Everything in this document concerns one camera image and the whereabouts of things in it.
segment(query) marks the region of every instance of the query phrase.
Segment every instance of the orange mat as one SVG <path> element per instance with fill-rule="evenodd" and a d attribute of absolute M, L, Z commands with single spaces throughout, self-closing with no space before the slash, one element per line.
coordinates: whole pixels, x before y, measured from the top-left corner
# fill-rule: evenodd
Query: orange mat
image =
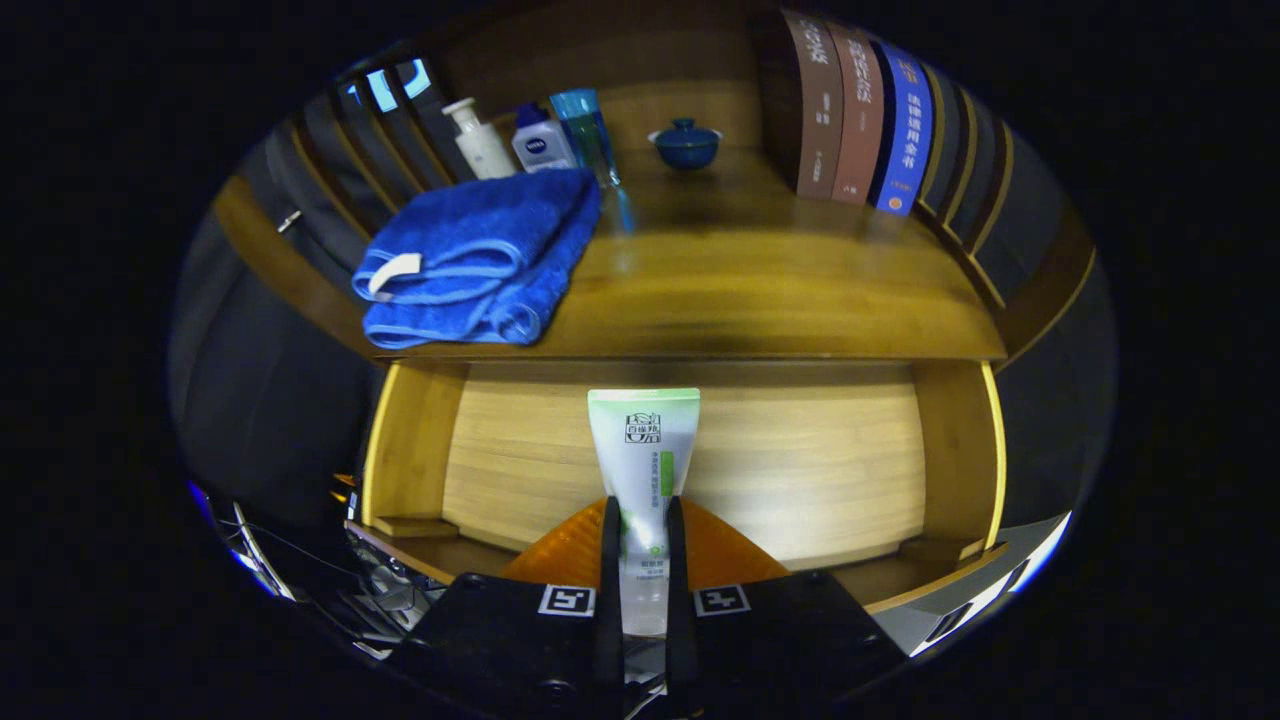
<path fill-rule="evenodd" d="M 503 577 L 527 583 L 600 587 L 600 498 L 575 512 L 507 565 Z M 681 498 L 689 588 L 755 583 L 788 575 L 786 568 L 705 507 Z"/>

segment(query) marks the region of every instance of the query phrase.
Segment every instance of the screw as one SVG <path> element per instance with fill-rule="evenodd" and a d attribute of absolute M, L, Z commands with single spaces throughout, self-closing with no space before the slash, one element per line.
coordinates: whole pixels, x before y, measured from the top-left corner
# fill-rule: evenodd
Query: screw
<path fill-rule="evenodd" d="M 554 710 L 564 708 L 577 701 L 577 689 L 564 680 L 543 680 L 538 684 L 538 694 Z"/>

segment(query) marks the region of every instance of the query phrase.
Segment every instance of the wooden wall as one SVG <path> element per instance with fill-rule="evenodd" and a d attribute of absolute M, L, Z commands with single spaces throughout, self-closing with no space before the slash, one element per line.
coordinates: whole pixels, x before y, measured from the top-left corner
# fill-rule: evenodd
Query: wooden wall
<path fill-rule="evenodd" d="M 755 58 L 746 35 L 762 0 L 599 3 L 558 0 L 512 9 L 424 40 L 451 99 L 474 96 L 484 119 L 522 102 L 594 87 L 617 150 L 648 146 L 671 119 L 691 117 L 723 145 L 759 146 Z"/>

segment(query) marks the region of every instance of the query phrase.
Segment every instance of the teacup lid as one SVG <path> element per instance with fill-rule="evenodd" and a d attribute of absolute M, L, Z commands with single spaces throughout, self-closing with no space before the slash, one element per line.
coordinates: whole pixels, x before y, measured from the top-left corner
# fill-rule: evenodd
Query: teacup lid
<path fill-rule="evenodd" d="M 719 142 L 719 133 L 707 128 L 694 127 L 692 118 L 676 118 L 671 120 L 672 129 L 657 133 L 653 143 L 658 147 L 699 147 L 701 145 L 716 145 Z"/>

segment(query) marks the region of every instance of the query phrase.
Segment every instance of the brown book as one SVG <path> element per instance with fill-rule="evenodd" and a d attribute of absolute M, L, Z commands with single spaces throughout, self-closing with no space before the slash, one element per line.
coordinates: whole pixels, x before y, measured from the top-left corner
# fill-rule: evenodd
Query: brown book
<path fill-rule="evenodd" d="M 844 131 L 844 81 L 820 20 L 790 10 L 756 17 L 765 151 L 801 197 L 831 199 Z"/>
<path fill-rule="evenodd" d="M 884 82 L 879 63 L 860 29 L 827 23 L 845 79 L 844 133 L 832 200 L 867 204 L 884 123 Z"/>

